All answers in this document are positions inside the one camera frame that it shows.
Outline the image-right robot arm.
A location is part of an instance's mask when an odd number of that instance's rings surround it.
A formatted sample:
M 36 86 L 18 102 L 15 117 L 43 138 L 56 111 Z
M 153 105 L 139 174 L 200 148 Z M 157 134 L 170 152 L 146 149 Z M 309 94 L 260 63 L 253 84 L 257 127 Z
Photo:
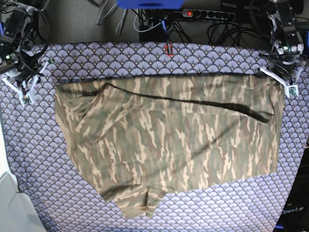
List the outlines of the image-right robot arm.
M 254 10 L 256 1 L 250 1 L 249 12 L 258 34 L 269 38 L 271 49 L 260 57 L 268 61 L 268 67 L 259 71 L 275 79 L 283 86 L 287 98 L 299 95 L 298 80 L 305 69 L 306 62 L 301 56 L 304 42 L 295 25 L 295 14 L 287 0 L 268 0 L 265 14 L 270 21 L 270 32 L 266 33 L 257 22 Z

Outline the image-left robot arm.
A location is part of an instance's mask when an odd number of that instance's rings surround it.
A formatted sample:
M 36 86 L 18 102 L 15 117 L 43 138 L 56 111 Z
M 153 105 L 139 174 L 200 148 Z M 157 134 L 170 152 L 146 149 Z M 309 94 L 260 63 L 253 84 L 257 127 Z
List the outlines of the image-left robot arm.
M 39 18 L 51 25 L 47 0 L 11 0 L 14 7 L 0 24 L 0 78 L 18 94 L 22 106 L 34 104 L 35 86 L 53 59 L 40 61 L 50 43 L 40 34 Z

